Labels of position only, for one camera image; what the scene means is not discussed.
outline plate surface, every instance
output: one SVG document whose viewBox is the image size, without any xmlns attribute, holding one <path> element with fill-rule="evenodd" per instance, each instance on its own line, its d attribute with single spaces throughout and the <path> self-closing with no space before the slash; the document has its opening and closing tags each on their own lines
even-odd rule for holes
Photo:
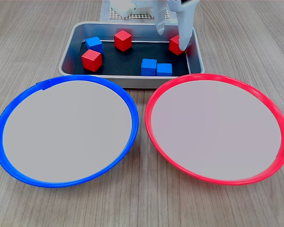
<svg viewBox="0 0 284 227">
<path fill-rule="evenodd" d="M 102 78 L 73 75 L 38 83 L 0 117 L 0 163 L 15 178 L 62 187 L 112 168 L 132 146 L 138 113 L 130 96 Z"/>
<path fill-rule="evenodd" d="M 151 97 L 145 122 L 171 164 L 212 183 L 254 183 L 284 164 L 282 113 L 235 79 L 195 74 L 169 81 Z"/>
</svg>

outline table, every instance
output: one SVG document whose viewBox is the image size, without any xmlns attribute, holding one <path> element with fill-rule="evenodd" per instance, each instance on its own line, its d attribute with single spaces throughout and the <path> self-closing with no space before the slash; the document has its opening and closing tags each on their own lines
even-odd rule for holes
<svg viewBox="0 0 284 227">
<path fill-rule="evenodd" d="M 0 1 L 0 115 L 22 91 L 59 76 L 72 27 L 99 21 L 101 1 Z M 242 80 L 284 114 L 284 1 L 201 1 L 195 12 L 206 73 Z M 128 90 L 140 130 L 128 155 L 103 176 L 46 189 L 12 178 L 0 165 L 3 227 L 284 227 L 284 166 L 257 184 L 196 180 L 162 158 L 144 111 L 151 90 Z"/>
</svg>

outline blue plate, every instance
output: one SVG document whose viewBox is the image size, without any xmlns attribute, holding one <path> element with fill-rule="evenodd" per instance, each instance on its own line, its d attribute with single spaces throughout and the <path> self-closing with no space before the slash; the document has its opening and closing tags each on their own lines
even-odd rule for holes
<svg viewBox="0 0 284 227">
<path fill-rule="evenodd" d="M 11 115 L 11 113 L 15 110 L 15 108 L 22 101 L 24 101 L 27 97 L 29 97 L 33 93 L 35 93 L 39 90 L 46 90 L 46 89 L 48 89 L 48 88 L 50 88 L 54 85 L 57 85 L 57 84 L 61 84 L 61 83 L 68 82 L 68 81 L 76 81 L 76 80 L 77 81 L 78 80 L 90 81 L 90 82 L 94 82 L 94 83 L 103 85 L 103 86 L 115 91 L 125 101 L 125 103 L 127 104 L 128 108 L 129 108 L 131 118 L 132 118 L 132 130 L 131 130 L 129 140 L 128 140 L 125 148 L 123 149 L 121 154 L 114 160 L 114 162 L 112 162 L 110 165 L 108 165 L 104 169 L 100 170 L 99 172 L 97 172 L 97 173 L 95 173 L 91 176 L 88 176 L 86 178 L 83 178 L 83 179 L 79 179 L 79 180 L 75 180 L 75 181 L 71 181 L 71 182 L 52 183 L 52 182 L 43 182 L 43 181 L 35 180 L 35 179 L 32 179 L 30 177 L 25 176 L 24 174 L 19 172 L 10 163 L 10 161 L 8 160 L 8 158 L 5 154 L 5 151 L 4 151 L 3 133 L 4 133 L 5 124 L 8 120 L 8 118 L 9 118 L 9 116 Z M 121 161 L 121 159 L 127 154 L 127 152 L 130 150 L 131 146 L 133 145 L 133 143 L 136 139 L 136 136 L 137 136 L 138 128 L 139 128 L 139 115 L 138 115 L 137 107 L 136 107 L 134 101 L 132 100 L 132 98 L 129 96 L 129 94 L 124 89 L 122 89 L 120 86 L 118 86 L 117 84 L 115 84 L 115 83 L 113 83 L 109 80 L 103 79 L 103 78 L 98 78 L 98 77 L 89 76 L 89 75 L 69 75 L 69 76 L 61 76 L 61 77 L 48 79 L 48 80 L 37 83 L 33 87 L 24 91 L 18 97 L 16 97 L 7 106 L 7 108 L 4 110 L 4 112 L 0 116 L 0 164 L 10 175 L 12 175 L 16 179 L 18 179 L 18 180 L 20 180 L 24 183 L 30 184 L 30 185 L 39 186 L 39 187 L 48 187 L 48 188 L 68 187 L 68 186 L 77 185 L 77 184 L 84 183 L 86 181 L 92 180 L 92 179 L 106 173 L 108 170 L 110 170 L 112 167 L 114 167 L 119 161 Z"/>
</svg>

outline metal tray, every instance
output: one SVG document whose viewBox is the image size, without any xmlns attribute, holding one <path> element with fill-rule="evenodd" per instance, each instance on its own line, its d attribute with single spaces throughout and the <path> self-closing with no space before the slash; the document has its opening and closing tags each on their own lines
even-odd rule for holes
<svg viewBox="0 0 284 227">
<path fill-rule="evenodd" d="M 102 78 L 106 78 L 123 88 L 158 88 L 165 82 L 177 78 L 178 76 L 185 75 L 185 71 L 180 70 L 183 66 L 187 66 L 187 73 L 204 73 L 204 66 L 202 58 L 200 55 L 200 50 L 198 46 L 197 37 L 195 30 L 193 30 L 193 36 L 190 40 L 190 43 L 187 47 L 186 53 L 183 56 L 173 55 L 167 56 L 169 53 L 162 51 L 157 51 L 157 57 L 161 59 L 169 59 L 173 64 L 173 71 L 177 72 L 177 76 L 172 77 L 158 77 L 158 76 L 141 76 L 137 72 L 139 66 L 141 65 L 142 57 L 146 58 L 147 55 L 141 54 L 139 51 L 132 53 L 136 58 L 135 64 L 128 64 L 127 67 L 136 67 L 135 69 L 123 68 L 124 73 L 114 70 L 117 69 L 117 63 L 111 59 L 107 59 L 107 55 L 104 53 L 103 58 L 106 57 L 106 64 L 103 64 L 105 69 L 100 69 L 99 72 L 93 73 L 87 70 L 84 70 L 81 66 L 81 55 L 84 52 L 84 43 L 85 39 L 98 36 L 104 44 L 104 48 L 110 48 L 112 45 L 109 43 L 114 41 L 114 35 L 121 31 L 125 30 L 132 34 L 133 36 L 133 48 L 141 50 L 141 44 L 145 45 L 144 47 L 149 48 L 150 51 L 154 51 L 154 45 L 158 50 L 165 46 L 165 49 L 168 48 L 168 42 L 170 38 L 178 34 L 177 24 L 166 24 L 165 31 L 163 35 L 157 33 L 155 24 L 133 24 L 133 23 L 108 23 L 108 22 L 81 22 L 74 26 L 71 32 L 71 36 L 68 40 L 66 49 L 63 53 L 62 60 L 59 65 L 59 72 L 66 76 L 71 74 L 86 74 L 93 75 Z"/>
</svg>

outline tray rim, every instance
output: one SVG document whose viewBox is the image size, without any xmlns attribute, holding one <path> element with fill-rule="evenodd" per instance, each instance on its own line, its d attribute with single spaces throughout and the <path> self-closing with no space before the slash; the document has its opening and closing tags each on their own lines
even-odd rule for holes
<svg viewBox="0 0 284 227">
<path fill-rule="evenodd" d="M 70 37 L 68 39 L 68 42 L 66 44 L 66 47 L 63 51 L 63 54 L 62 54 L 62 58 L 60 60 L 60 63 L 59 63 L 59 67 L 58 67 L 58 71 L 61 75 L 63 76 L 68 76 L 68 75 L 71 75 L 71 74 L 68 74 L 68 73 L 65 73 L 62 69 L 62 65 L 65 61 L 65 58 L 66 58 L 66 54 L 68 52 L 68 47 L 70 46 L 71 44 L 71 40 L 73 38 L 73 35 L 74 35 L 74 32 L 76 30 L 77 27 L 83 25 L 83 24 L 110 24 L 110 25 L 132 25 L 132 26 L 140 26 L 140 25 L 143 25 L 143 26 L 155 26 L 154 23 L 124 23 L 124 22 L 103 22 L 103 21 L 82 21 L 82 22 L 79 22 L 77 24 L 75 24 L 71 30 L 71 34 L 70 34 Z M 177 26 L 177 24 L 174 24 L 174 23 L 166 23 L 166 25 L 168 26 Z M 201 52 L 200 52 L 200 47 L 199 47 L 199 42 L 198 42 L 198 38 L 197 38 L 197 34 L 196 34 L 196 31 L 195 31 L 195 28 L 193 28 L 193 36 L 195 37 L 195 45 L 196 45 L 196 51 L 197 51 L 197 54 L 198 54 L 198 59 L 199 59 L 199 63 L 200 63 L 200 67 L 201 67 L 201 72 L 200 73 L 204 73 L 204 64 L 203 64 L 203 60 L 202 60 L 202 56 L 201 56 Z M 156 79 L 156 80 L 171 80 L 171 79 L 175 79 L 175 78 L 178 78 L 178 77 L 147 77 L 147 76 L 139 76 L 139 75 L 136 75 L 136 76 L 123 76 L 123 75 L 93 75 L 95 77 L 100 77 L 100 78 L 104 78 L 104 79 Z"/>
</svg>

